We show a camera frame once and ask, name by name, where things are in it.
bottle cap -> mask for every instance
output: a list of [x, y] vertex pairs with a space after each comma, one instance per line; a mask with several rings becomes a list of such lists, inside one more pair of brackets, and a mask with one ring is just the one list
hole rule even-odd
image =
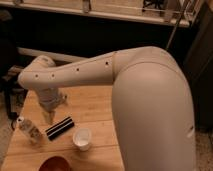
[[24, 121], [24, 117], [23, 116], [19, 116], [17, 119], [17, 123], [22, 123]]

water bottle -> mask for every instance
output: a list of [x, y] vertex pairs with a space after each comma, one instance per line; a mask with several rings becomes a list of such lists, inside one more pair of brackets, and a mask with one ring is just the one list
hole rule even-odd
[[19, 129], [32, 143], [38, 144], [41, 141], [42, 134], [31, 120], [25, 119], [23, 116], [20, 116], [17, 119], [17, 123]]

floor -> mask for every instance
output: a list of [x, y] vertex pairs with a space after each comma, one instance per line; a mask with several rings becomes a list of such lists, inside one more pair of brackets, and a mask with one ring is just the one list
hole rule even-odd
[[[12, 96], [13, 110], [20, 113], [20, 103], [17, 103], [17, 97]], [[4, 108], [3, 94], [0, 93], [0, 168], [7, 153], [13, 131], [11, 121], [7, 119]], [[197, 146], [197, 171], [213, 171], [213, 149], [209, 135], [203, 132], [196, 133]]]

metal rack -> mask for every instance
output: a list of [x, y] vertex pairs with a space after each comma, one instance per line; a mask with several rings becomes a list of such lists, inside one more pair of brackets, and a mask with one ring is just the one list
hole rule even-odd
[[[0, 0], [0, 6], [175, 25], [184, 0], [163, 0], [162, 8], [144, 6], [147, 0]], [[193, 24], [204, 0], [190, 0], [179, 26]]]

black and white striped object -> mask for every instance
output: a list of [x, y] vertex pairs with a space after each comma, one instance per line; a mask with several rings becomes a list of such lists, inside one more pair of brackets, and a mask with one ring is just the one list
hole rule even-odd
[[67, 117], [61, 122], [55, 124], [54, 126], [47, 129], [45, 132], [47, 134], [47, 137], [50, 141], [57, 138], [59, 135], [67, 131], [68, 129], [72, 128], [74, 126], [74, 122], [71, 119], [71, 117]]

